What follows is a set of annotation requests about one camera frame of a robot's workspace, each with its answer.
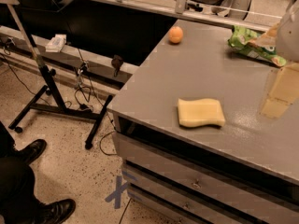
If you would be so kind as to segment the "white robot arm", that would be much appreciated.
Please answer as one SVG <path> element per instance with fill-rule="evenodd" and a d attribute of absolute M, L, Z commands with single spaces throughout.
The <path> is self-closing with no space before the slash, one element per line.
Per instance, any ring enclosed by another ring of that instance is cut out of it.
<path fill-rule="evenodd" d="M 299 98 L 299 0 L 291 2 L 278 25 L 250 44 L 275 45 L 277 55 L 287 60 L 271 83 L 261 110 L 268 118 L 279 118 Z"/>

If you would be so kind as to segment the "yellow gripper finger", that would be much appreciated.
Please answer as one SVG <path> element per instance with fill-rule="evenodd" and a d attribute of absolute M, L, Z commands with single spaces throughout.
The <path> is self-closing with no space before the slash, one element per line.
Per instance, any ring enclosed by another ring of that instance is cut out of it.
<path fill-rule="evenodd" d="M 277 119 L 299 98 L 299 63 L 290 63 L 277 72 L 263 102 L 261 113 Z"/>
<path fill-rule="evenodd" d="M 276 45 L 278 24 L 273 25 L 266 32 L 258 34 L 254 32 L 249 44 L 254 47 L 274 47 Z"/>

